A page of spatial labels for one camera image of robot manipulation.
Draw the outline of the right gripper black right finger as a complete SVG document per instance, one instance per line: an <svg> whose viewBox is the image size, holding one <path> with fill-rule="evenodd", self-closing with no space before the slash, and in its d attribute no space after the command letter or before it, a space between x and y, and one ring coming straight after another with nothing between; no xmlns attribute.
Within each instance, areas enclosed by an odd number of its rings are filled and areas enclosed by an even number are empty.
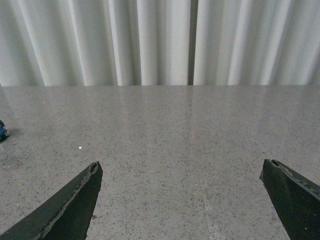
<svg viewBox="0 0 320 240"><path fill-rule="evenodd" d="M278 160L265 159L259 179L291 240L320 238L320 186Z"/></svg>

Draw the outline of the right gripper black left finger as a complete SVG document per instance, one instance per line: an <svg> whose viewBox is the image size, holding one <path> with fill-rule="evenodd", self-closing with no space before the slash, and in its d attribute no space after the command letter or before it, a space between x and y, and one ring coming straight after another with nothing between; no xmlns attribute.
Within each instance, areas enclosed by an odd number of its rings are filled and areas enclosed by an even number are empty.
<svg viewBox="0 0 320 240"><path fill-rule="evenodd" d="M2 240L85 240L102 184L93 162L52 197L0 235Z"/></svg>

